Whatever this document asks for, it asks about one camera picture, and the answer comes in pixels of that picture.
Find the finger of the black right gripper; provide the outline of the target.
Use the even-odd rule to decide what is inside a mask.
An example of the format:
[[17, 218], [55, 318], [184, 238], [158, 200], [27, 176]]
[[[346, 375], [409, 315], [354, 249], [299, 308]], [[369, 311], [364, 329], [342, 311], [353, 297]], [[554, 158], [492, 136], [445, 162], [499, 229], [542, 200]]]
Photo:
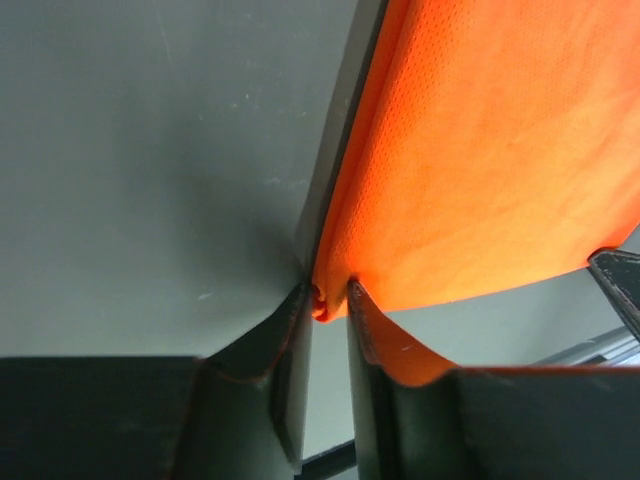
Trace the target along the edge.
[[637, 253], [600, 249], [588, 260], [588, 271], [623, 324], [640, 339], [640, 259]]

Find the orange t shirt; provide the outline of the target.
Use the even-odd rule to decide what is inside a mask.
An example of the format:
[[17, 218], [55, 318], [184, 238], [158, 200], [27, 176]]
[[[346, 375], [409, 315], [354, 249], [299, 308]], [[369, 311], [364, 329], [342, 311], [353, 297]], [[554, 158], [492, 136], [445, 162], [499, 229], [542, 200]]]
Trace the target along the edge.
[[585, 266], [639, 223], [635, 1], [392, 1], [324, 225], [313, 314]]

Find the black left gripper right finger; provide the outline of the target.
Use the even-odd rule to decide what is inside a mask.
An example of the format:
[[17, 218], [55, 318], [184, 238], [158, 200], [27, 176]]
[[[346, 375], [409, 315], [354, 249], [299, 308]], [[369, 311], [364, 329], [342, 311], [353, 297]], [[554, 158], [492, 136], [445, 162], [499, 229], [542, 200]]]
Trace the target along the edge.
[[635, 479], [635, 367], [461, 367], [347, 285], [363, 479]]

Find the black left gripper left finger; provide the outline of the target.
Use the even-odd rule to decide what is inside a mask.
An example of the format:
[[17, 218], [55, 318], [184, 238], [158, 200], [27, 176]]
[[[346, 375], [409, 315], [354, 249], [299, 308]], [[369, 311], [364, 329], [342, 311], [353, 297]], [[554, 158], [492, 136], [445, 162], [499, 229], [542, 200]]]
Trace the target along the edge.
[[5, 479], [291, 479], [302, 468], [311, 289], [207, 358], [9, 357]]

